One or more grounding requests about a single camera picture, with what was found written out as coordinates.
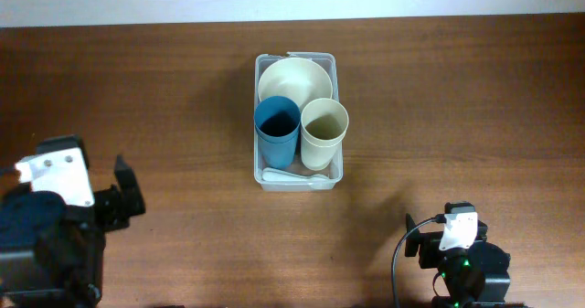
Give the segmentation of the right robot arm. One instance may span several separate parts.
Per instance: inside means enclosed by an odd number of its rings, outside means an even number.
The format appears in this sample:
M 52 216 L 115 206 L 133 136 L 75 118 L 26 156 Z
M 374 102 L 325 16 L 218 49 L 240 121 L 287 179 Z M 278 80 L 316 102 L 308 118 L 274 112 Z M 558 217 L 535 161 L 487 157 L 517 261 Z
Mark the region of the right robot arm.
M 488 227 L 469 202 L 447 203 L 444 212 L 417 224 L 405 217 L 407 257 L 423 270 L 436 270 L 447 294 L 433 307 L 503 307 L 511 279 L 509 253 L 487 241 Z

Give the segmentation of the blue cup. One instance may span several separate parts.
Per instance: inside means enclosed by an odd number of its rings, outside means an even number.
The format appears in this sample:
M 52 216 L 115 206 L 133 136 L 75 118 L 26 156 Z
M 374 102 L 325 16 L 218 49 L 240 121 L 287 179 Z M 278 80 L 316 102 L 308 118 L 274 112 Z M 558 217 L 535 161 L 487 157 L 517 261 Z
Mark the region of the blue cup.
M 259 148 L 264 161 L 269 167 L 284 169 L 294 159 L 298 136 L 283 136 L 266 138 L 259 137 Z
M 291 99 L 272 96 L 256 107 L 253 121 L 262 139 L 270 143 L 285 143 L 298 135 L 301 112 Z

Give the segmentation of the cream bowl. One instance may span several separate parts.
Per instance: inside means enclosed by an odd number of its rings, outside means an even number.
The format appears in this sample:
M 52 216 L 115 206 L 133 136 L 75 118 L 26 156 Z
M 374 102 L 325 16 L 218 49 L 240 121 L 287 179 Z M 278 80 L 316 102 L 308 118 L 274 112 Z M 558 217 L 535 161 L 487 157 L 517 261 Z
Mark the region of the cream bowl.
M 283 58 L 266 68 L 258 81 L 260 101 L 283 96 L 302 111 L 314 100 L 333 97 L 334 86 L 323 67 L 308 58 Z

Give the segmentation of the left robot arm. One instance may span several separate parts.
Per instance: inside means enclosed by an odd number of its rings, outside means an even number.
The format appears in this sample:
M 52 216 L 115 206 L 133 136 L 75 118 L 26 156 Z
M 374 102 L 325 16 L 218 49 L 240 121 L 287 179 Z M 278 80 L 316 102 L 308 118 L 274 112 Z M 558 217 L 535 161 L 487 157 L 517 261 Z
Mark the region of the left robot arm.
M 19 166 L 24 183 L 1 203 L 1 295 L 17 307 L 95 307 L 106 235 L 145 212 L 132 168 L 118 156 L 116 184 L 94 191 L 86 167 Z

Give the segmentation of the beige cup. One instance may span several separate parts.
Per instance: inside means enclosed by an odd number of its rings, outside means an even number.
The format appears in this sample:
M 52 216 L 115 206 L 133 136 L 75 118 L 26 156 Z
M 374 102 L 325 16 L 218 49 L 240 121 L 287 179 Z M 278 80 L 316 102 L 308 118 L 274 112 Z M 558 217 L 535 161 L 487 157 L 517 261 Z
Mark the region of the beige cup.
M 320 147 L 334 146 L 346 135 L 348 111 L 334 99 L 316 99 L 304 107 L 301 125 L 302 135 L 309 143 Z
M 313 143 L 309 143 L 308 141 L 302 141 L 302 163 L 310 170 L 323 170 L 329 166 L 340 146 L 340 143 L 331 146 L 317 146 Z

